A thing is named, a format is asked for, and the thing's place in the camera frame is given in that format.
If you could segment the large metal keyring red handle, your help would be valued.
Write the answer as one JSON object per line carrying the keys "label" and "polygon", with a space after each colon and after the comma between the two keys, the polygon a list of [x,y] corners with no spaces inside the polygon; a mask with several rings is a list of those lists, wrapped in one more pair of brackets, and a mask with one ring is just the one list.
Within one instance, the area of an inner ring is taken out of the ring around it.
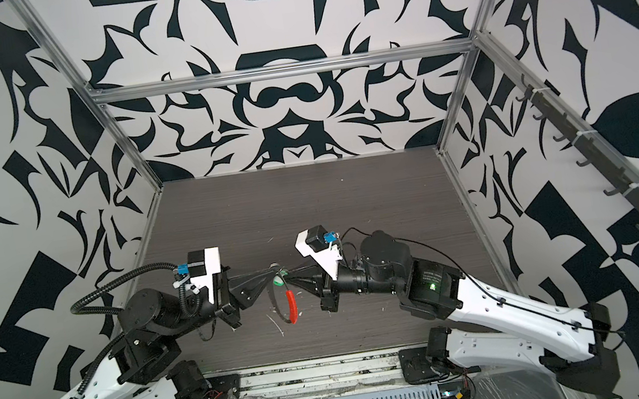
{"label": "large metal keyring red handle", "polygon": [[[279,265],[278,263],[272,263],[270,268],[273,270],[276,270],[275,277],[279,271],[285,270],[285,268],[282,268],[281,265]],[[276,283],[275,278],[273,279],[274,279],[273,285],[268,287],[269,299],[270,299],[270,302],[272,303],[273,310],[275,310],[277,315],[280,317],[280,319],[282,319],[284,323],[296,324],[299,319],[297,302],[296,302],[295,294],[290,288],[288,288],[287,278],[284,283]],[[280,309],[280,306],[278,303],[278,294],[277,294],[278,289],[282,289],[283,292],[285,293],[286,301],[288,302],[287,313],[283,312]]]}

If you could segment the green key tag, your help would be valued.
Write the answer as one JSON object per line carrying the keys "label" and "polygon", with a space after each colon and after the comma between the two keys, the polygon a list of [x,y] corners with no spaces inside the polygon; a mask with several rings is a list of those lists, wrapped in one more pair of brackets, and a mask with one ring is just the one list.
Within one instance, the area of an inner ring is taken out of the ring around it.
{"label": "green key tag", "polygon": [[286,270],[281,270],[278,272],[278,274],[275,277],[275,282],[276,283],[284,283],[285,282],[285,277],[287,276],[288,272]]}

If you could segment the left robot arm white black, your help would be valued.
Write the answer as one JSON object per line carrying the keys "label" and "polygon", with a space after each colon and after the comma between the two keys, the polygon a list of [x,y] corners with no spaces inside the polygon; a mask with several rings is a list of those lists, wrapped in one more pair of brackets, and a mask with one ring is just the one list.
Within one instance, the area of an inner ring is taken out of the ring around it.
{"label": "left robot arm white black", "polygon": [[221,268],[184,277],[173,294],[142,289],[118,312],[121,333],[61,399],[206,399],[211,385],[195,361],[180,360],[178,339],[214,321],[237,329],[276,274],[267,268],[230,278]]}

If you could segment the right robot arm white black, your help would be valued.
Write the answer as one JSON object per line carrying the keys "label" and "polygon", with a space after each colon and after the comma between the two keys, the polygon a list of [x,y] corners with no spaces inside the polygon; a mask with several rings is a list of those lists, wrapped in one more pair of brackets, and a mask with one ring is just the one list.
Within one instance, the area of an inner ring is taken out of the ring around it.
{"label": "right robot arm white black", "polygon": [[605,305],[546,304],[475,279],[453,264],[414,257],[405,239],[382,231],[364,238],[353,263],[323,239],[297,245],[308,266],[281,272],[335,313],[344,294],[392,294],[411,316],[443,321],[429,334],[427,358],[458,370],[477,366],[531,368],[585,394],[611,397],[620,376]]}

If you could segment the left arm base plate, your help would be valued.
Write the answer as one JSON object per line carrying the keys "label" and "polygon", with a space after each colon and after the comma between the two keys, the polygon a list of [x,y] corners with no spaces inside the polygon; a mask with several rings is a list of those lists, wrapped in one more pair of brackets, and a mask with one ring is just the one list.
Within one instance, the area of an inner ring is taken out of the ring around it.
{"label": "left arm base plate", "polygon": [[241,380],[237,373],[209,377],[204,399],[241,399]]}

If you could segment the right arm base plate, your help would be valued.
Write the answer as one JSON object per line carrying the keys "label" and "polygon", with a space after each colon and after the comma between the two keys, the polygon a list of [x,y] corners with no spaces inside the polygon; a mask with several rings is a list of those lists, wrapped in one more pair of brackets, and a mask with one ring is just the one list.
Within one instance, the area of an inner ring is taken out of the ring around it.
{"label": "right arm base plate", "polygon": [[402,349],[398,353],[400,368],[409,385],[426,385],[462,375],[463,368],[449,360],[449,352],[435,347]]}

